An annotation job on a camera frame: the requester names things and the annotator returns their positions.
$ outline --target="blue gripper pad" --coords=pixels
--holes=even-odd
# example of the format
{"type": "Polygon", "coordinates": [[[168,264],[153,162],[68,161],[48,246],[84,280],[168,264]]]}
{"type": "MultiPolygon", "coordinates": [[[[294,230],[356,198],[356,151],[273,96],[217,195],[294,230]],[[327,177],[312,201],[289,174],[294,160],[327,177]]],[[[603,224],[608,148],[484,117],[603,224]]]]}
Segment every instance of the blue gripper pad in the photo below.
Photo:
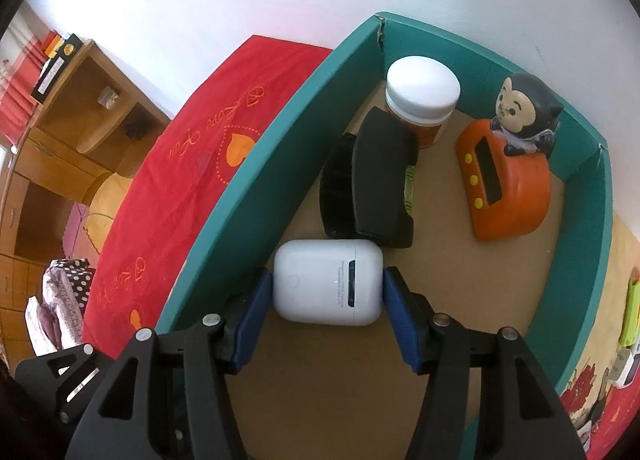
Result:
{"type": "Polygon", "coordinates": [[[273,275],[271,271],[265,269],[258,280],[244,317],[236,327],[236,349],[231,362],[238,372],[251,360],[251,356],[254,354],[264,318],[271,305],[272,292],[273,275]]]}
{"type": "Polygon", "coordinates": [[[383,272],[382,296],[402,360],[415,374],[422,373],[420,346],[428,326],[414,294],[396,267],[387,267],[383,272]]]}

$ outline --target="orange toy clock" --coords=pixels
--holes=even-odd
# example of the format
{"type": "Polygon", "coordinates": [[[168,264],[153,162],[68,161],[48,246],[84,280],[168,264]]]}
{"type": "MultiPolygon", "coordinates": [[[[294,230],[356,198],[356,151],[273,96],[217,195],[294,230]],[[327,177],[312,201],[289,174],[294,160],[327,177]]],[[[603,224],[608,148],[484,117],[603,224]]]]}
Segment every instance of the orange toy clock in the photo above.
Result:
{"type": "Polygon", "coordinates": [[[480,241],[525,235],[544,220],[551,199],[547,159],[562,103],[540,79],[519,73],[505,79],[495,109],[496,117],[471,123],[456,144],[480,241]]]}

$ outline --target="polka dot fabric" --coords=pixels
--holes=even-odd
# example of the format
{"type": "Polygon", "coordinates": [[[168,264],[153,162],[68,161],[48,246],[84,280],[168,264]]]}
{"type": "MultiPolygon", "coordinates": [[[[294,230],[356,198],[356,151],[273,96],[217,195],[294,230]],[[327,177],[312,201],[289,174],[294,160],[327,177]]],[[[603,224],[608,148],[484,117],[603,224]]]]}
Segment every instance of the polka dot fabric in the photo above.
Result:
{"type": "Polygon", "coordinates": [[[74,296],[80,307],[80,312],[84,317],[86,302],[89,301],[89,289],[94,279],[95,269],[89,267],[89,260],[55,260],[52,267],[57,267],[65,271],[66,277],[74,290],[74,296]]]}

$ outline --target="metal screw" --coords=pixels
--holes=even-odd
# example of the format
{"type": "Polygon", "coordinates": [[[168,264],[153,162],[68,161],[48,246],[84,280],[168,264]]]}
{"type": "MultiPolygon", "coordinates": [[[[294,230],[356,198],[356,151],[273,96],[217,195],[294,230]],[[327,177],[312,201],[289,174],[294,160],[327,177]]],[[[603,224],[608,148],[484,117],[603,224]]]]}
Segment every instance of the metal screw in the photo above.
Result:
{"type": "Polygon", "coordinates": [[[443,314],[442,312],[438,312],[433,315],[433,322],[437,326],[449,326],[450,319],[447,314],[443,314]]]}
{"type": "Polygon", "coordinates": [[[150,328],[141,328],[136,332],[136,339],[138,341],[146,341],[153,335],[150,328]]]}
{"type": "Polygon", "coordinates": [[[516,339],[520,336],[518,331],[510,326],[506,326],[502,329],[502,337],[507,339],[507,341],[516,341],[516,339]]]}
{"type": "Polygon", "coordinates": [[[202,318],[202,323],[205,326],[215,326],[222,321],[222,318],[218,314],[207,314],[202,318]]]}

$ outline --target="curtain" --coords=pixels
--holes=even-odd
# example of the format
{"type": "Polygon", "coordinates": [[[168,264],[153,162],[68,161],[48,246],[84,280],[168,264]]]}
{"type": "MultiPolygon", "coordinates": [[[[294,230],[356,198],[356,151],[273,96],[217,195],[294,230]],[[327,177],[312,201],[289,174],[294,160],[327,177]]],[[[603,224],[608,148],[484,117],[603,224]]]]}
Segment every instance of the curtain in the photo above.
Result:
{"type": "Polygon", "coordinates": [[[18,11],[0,40],[0,132],[17,145],[37,101],[31,97],[47,56],[18,11]]]}

